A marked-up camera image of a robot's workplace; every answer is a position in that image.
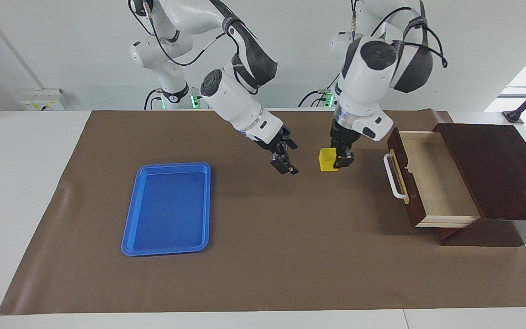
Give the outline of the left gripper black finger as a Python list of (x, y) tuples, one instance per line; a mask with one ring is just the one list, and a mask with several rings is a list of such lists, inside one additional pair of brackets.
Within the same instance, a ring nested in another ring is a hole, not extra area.
[(349, 167), (355, 160), (350, 144), (338, 144), (335, 148), (336, 158), (333, 163), (334, 169)]

